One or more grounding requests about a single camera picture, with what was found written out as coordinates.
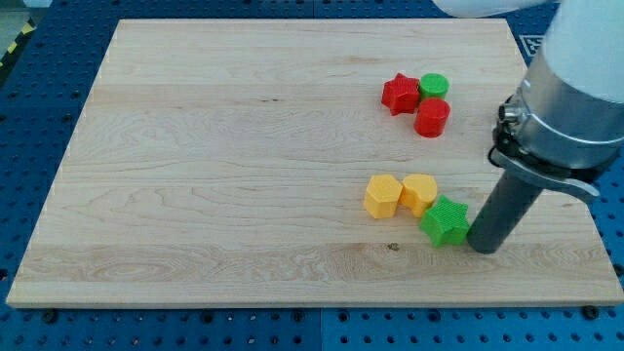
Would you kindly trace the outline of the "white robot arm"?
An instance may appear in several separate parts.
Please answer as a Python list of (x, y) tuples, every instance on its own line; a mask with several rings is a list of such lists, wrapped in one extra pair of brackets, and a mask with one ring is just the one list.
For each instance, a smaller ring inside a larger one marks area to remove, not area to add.
[(565, 0), (526, 75), (499, 107), (489, 159), (504, 173), (467, 235), (495, 253), (539, 194), (585, 203), (623, 146), (623, 4)]

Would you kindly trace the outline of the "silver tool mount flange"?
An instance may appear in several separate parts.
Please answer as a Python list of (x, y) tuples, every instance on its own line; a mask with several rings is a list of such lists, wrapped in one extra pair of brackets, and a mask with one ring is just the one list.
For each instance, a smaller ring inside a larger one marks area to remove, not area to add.
[(591, 203), (623, 145), (623, 104), (582, 91), (538, 53), (499, 106), (492, 138), (491, 161), (504, 169), (492, 201), (519, 193), (532, 203), (547, 189)]

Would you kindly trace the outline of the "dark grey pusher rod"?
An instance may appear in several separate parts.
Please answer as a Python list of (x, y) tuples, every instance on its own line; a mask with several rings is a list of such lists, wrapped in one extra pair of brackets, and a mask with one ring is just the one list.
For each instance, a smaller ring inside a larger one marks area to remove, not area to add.
[(495, 253), (541, 192), (540, 187), (505, 171), (469, 229), (469, 246), (481, 254)]

